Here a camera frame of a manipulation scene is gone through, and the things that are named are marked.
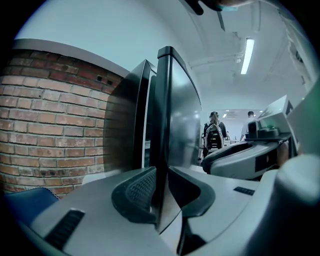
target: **white ceiling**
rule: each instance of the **white ceiling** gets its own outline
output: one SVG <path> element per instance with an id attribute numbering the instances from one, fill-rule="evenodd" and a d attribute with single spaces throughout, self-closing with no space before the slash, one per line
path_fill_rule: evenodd
<path id="1" fill-rule="evenodd" d="M 286 28 L 278 11 L 257 1 L 218 14 L 202 3 L 201 16 L 179 0 L 139 0 L 160 15 L 180 40 L 196 76 L 202 110 L 264 109 L 285 94 L 295 106 L 304 96 L 301 76 L 288 52 Z M 255 40 L 247 74 L 241 75 L 246 38 Z"/>

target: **computer monitor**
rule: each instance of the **computer monitor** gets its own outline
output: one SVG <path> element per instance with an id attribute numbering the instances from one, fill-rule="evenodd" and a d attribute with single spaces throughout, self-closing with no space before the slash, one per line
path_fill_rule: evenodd
<path id="1" fill-rule="evenodd" d="M 104 171 L 126 172 L 149 166 L 151 112 L 149 94 L 157 69 L 142 61 L 108 97 L 103 126 Z"/>
<path id="2" fill-rule="evenodd" d="M 197 165 L 200 98 L 184 61 L 171 46 L 158 51 L 154 92 L 150 165 Z"/>

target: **backpack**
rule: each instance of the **backpack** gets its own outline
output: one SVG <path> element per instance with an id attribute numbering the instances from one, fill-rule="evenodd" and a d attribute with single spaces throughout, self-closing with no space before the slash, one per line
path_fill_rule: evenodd
<path id="1" fill-rule="evenodd" d="M 224 138 L 218 125 L 211 124 L 208 126 L 204 134 L 204 146 L 208 151 L 212 148 L 223 148 Z"/>

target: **gray machine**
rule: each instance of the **gray machine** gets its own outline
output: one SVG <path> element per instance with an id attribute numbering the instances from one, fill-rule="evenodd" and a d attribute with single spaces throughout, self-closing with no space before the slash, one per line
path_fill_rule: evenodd
<path id="1" fill-rule="evenodd" d="M 245 141 L 209 154 L 202 161 L 207 174 L 250 180 L 278 168 L 278 148 L 288 143 L 289 158 L 296 156 L 296 139 L 287 122 L 293 107 L 287 96 L 271 103 L 248 124 Z"/>

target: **black grille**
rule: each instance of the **black grille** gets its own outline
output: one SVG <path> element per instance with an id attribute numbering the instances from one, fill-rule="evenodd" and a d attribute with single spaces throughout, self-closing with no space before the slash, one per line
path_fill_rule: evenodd
<path id="1" fill-rule="evenodd" d="M 57 249 L 62 250 L 84 215 L 85 213 L 79 210 L 68 211 L 45 237 L 45 240 Z"/>
<path id="2" fill-rule="evenodd" d="M 130 184 L 125 193 L 133 204 L 145 211 L 149 211 L 155 189 L 156 172 L 151 171 Z"/>

